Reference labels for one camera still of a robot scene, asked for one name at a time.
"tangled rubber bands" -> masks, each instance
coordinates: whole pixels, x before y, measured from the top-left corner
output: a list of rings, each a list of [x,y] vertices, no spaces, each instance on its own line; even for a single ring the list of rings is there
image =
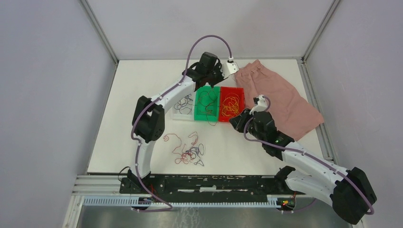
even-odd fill
[[[222,102],[221,115],[226,117],[235,117],[239,112],[240,98],[235,93],[229,93]]]
[[[201,99],[202,98],[204,98],[204,97],[209,97],[210,98],[210,102],[208,103],[208,104],[206,104],[206,105],[204,105],[202,102],[201,102]],[[211,124],[210,123],[210,121],[209,121],[209,119],[208,119],[208,116],[209,115],[215,115],[214,113],[213,113],[213,111],[214,111],[214,106],[216,105],[216,103],[218,102],[218,96],[217,96],[217,94],[215,93],[215,91],[213,90],[213,88],[211,88],[211,90],[210,91],[202,91],[202,92],[200,92],[200,96],[199,96],[199,99],[197,100],[197,105],[201,105],[201,106],[203,106],[204,107],[204,109],[205,109],[205,111],[203,112],[203,111],[201,111],[200,113],[202,113],[202,114],[206,114],[206,120],[207,120],[207,122],[211,125],[211,126],[215,126],[216,124],[217,124],[217,122],[218,122],[218,120],[214,123],[214,124]]]
[[[192,112],[192,105],[193,105],[193,99],[191,99],[192,95],[189,94],[182,98],[180,101],[178,101],[173,108],[175,110],[178,110],[180,114],[186,114],[189,115]]]
[[[182,147],[182,139],[175,133],[166,134],[163,137],[163,140],[165,142],[169,140],[169,135],[175,135],[181,142],[179,144],[179,146],[175,147],[175,149],[172,151],[172,153],[179,155],[179,158],[175,159],[176,164],[183,162],[184,164],[193,163],[194,165],[204,166],[204,163],[202,161],[202,156],[205,154],[205,148],[202,143],[199,143],[196,146],[197,141],[199,140],[199,135],[197,134],[197,132],[192,132],[188,136],[188,138],[193,138],[193,142],[191,143],[191,145],[188,149],[186,149],[187,148],[186,144],[184,144]]]

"gray wall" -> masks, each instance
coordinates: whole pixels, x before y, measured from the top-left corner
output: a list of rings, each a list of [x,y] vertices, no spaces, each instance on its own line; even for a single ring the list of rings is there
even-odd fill
[[[2,0],[0,21],[0,227],[60,227],[114,64],[77,0]]]
[[[184,59],[208,34],[237,57],[302,56],[332,0],[88,0],[119,59]],[[196,47],[227,57],[219,40]]]
[[[308,60],[340,163],[378,201],[368,227],[401,227],[403,1],[342,1]]]

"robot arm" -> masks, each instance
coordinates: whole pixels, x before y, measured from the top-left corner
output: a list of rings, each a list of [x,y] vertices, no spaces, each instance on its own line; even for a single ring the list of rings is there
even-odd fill
[[[136,139],[139,144],[138,161],[134,165],[138,168],[140,178],[145,177],[151,171],[151,155],[155,141],[161,137],[165,130],[165,114],[186,95],[191,94],[206,83],[214,86],[238,70],[238,65],[233,61],[233,58],[222,64],[217,56],[205,52],[199,62],[190,66],[184,80],[177,80],[172,86],[151,98],[141,96],[138,99],[132,125],[135,121],[138,123],[133,129],[132,138]],[[156,102],[147,109],[146,113],[141,115],[141,112],[152,101]]]
[[[230,123],[235,130],[244,133],[247,140],[262,143],[266,153],[290,165],[281,169],[276,178],[284,181],[291,190],[327,203],[351,224],[357,224],[364,214],[368,214],[368,209],[373,211],[372,205],[377,198],[362,170],[354,167],[349,171],[309,153],[294,139],[277,130],[271,114],[266,112],[268,105],[263,95],[256,97],[254,102],[255,107],[245,109],[230,119]],[[252,134],[256,140],[247,138],[246,133]]]

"pink shorts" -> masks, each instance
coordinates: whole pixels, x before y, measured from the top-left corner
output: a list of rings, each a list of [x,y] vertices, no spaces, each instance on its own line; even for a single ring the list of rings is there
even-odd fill
[[[301,97],[296,88],[279,74],[265,68],[259,60],[235,74],[237,86],[244,89],[245,106],[255,106],[253,98],[266,95],[271,100],[270,114],[279,131],[301,139],[324,122],[322,114]]]

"white table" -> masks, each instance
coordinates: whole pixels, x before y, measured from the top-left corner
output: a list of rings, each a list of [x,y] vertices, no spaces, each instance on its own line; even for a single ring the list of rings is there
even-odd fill
[[[240,68],[253,61],[236,60]],[[307,98],[296,60],[269,59],[261,60],[261,63],[283,76],[303,98]],[[185,60],[119,62],[87,172],[118,173],[123,167],[133,165],[136,142],[131,140],[130,131],[137,99],[142,95],[151,97],[170,86],[181,76],[184,67]],[[236,85],[232,78],[228,78],[217,86]],[[174,160],[178,155],[171,152],[178,141],[173,136],[164,142],[161,137],[153,151],[152,173],[275,175],[286,165],[266,154],[260,143],[246,141],[243,134],[233,130],[229,123],[218,122],[216,126],[210,126],[204,121],[172,120],[169,114],[165,116],[163,136],[176,133],[183,143],[189,145],[191,139],[188,135],[194,131],[198,132],[199,143],[205,145],[204,166],[176,164]],[[311,131],[299,142],[323,157],[316,131]]]

